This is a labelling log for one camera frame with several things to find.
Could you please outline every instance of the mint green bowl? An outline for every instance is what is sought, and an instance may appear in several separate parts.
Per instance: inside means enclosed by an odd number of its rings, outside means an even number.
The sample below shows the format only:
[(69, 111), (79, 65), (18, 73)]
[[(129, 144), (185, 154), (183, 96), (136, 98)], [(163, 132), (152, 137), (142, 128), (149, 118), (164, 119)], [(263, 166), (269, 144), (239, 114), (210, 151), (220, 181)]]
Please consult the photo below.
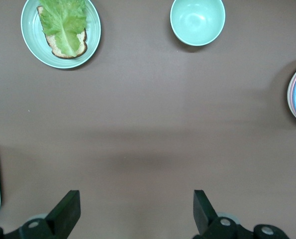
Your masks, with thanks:
[(222, 32), (225, 8), (221, 0), (175, 0), (170, 22), (180, 41), (191, 46), (203, 46)]
[(61, 59), (52, 54), (52, 49), (47, 44), (37, 12), (37, 7), (40, 5), (39, 0), (26, 1), (21, 15), (21, 30), (28, 49), (37, 59), (55, 68), (68, 69), (80, 66), (91, 58), (99, 45), (101, 24), (97, 10), (91, 0), (85, 0), (85, 3), (87, 51), (74, 59)]

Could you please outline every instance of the brown table surface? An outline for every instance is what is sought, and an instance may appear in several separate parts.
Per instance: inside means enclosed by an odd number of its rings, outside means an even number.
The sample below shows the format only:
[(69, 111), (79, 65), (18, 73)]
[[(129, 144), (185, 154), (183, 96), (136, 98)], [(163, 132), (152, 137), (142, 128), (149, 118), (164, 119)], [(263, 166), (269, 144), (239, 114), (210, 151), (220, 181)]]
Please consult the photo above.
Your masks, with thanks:
[(25, 0), (0, 0), (0, 226), (48, 213), (71, 189), (69, 238), (190, 239), (193, 190), (252, 230), (296, 238), (296, 1), (224, 0), (221, 35), (181, 43), (171, 0), (93, 0), (102, 35), (77, 69), (40, 62)]

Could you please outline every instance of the green lettuce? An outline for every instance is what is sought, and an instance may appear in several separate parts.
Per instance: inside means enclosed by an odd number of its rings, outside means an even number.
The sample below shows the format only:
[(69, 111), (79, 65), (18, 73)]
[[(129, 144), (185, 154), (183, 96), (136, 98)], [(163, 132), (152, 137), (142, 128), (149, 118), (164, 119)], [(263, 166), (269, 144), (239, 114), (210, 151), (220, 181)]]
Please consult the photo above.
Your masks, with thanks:
[(85, 0), (39, 0), (43, 6), (40, 21), (45, 35), (55, 35), (63, 54), (76, 57), (77, 34), (86, 28)]

